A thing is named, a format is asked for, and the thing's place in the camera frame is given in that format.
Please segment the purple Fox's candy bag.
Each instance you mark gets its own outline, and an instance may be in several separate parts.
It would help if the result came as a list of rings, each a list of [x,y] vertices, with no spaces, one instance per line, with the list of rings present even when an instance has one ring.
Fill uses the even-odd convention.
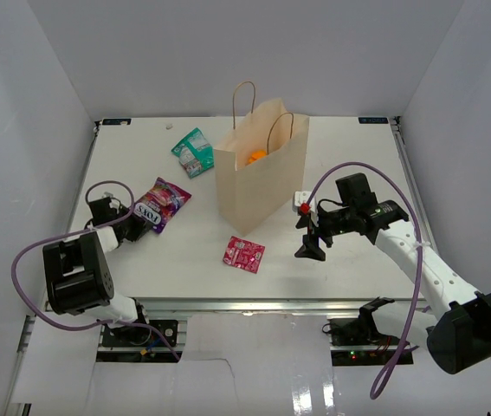
[[[161,177],[135,204],[133,213],[161,234],[177,212],[192,198],[183,188]]]

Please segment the red snack packet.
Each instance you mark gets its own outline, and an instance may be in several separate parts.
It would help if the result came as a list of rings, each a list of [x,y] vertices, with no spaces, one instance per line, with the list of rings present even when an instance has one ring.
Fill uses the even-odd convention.
[[[223,262],[228,266],[256,274],[264,252],[263,245],[232,236],[223,254]]]

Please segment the orange gummy snack bag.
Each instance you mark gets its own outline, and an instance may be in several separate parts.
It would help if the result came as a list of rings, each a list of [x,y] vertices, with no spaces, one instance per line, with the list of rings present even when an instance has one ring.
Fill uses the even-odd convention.
[[[252,152],[250,155],[249,155],[249,158],[248,158],[248,161],[247,161],[247,164],[250,165],[252,163],[255,163],[256,161],[260,160],[260,159],[263,159],[264,157],[266,157],[268,154],[266,153],[265,150],[257,150],[257,151],[254,151]]]

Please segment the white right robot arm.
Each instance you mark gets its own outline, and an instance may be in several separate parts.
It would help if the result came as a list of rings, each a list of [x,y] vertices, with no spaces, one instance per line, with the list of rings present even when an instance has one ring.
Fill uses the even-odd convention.
[[[358,233],[390,258],[430,306],[415,312],[406,341],[426,349],[447,374],[457,374],[491,357],[491,293],[463,280],[429,246],[417,241],[415,225],[396,202],[378,201],[363,173],[337,180],[337,209],[322,208],[311,192],[296,192],[297,228],[307,232],[295,257],[323,261],[321,244]]]

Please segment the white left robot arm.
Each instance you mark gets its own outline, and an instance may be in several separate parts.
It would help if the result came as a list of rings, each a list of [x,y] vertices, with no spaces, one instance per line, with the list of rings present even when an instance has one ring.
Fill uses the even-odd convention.
[[[90,315],[121,326],[121,335],[133,346],[146,343],[151,324],[143,306],[114,288],[106,254],[123,241],[135,242],[150,227],[113,196],[88,203],[92,218],[87,233],[42,248],[48,303],[58,315]]]

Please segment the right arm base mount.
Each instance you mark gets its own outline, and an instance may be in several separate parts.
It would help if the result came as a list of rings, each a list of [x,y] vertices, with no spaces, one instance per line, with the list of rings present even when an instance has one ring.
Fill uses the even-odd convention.
[[[321,328],[331,344],[334,367],[380,367],[395,354],[399,339],[389,335],[368,335],[359,318],[329,319]]]

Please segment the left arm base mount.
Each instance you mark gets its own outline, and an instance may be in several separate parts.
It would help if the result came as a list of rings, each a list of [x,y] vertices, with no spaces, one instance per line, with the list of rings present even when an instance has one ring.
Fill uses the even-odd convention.
[[[137,323],[144,327],[105,325],[100,335],[96,361],[103,363],[177,363],[178,320],[150,320],[138,306]]]

